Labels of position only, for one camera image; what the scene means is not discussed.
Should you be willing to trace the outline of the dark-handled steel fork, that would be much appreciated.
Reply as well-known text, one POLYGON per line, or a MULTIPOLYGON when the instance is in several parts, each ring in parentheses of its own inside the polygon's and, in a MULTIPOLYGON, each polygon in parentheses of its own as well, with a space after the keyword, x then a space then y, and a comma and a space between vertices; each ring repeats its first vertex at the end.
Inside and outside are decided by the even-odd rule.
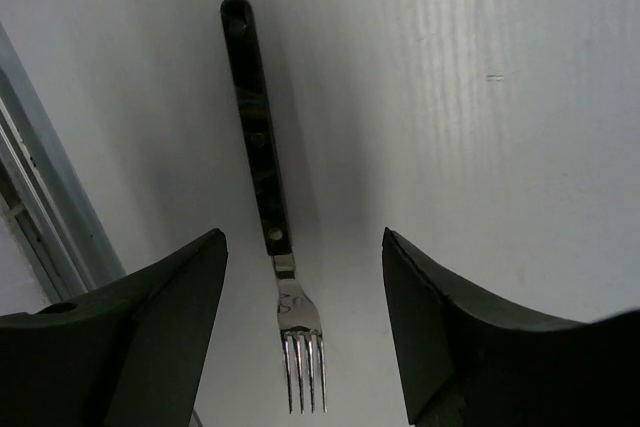
POLYGON ((220 16, 261 229, 278 289, 288 410, 326 411, 321 318, 297 275, 254 12, 248 0, 223 0, 220 16))

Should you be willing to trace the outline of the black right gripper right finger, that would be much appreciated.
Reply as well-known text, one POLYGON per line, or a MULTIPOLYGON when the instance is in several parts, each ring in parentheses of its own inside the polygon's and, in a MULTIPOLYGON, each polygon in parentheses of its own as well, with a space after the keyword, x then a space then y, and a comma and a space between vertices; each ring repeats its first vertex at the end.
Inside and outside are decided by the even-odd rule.
POLYGON ((393 230, 382 267, 413 426, 635 426, 639 313, 593 322, 504 299, 393 230))

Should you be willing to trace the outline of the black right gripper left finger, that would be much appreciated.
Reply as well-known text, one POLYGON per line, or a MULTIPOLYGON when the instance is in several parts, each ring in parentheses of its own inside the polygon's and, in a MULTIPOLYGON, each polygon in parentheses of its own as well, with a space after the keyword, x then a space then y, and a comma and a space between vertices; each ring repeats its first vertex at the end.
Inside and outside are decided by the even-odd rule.
POLYGON ((214 229, 106 286, 2 316, 2 425, 189 425, 227 259, 214 229))

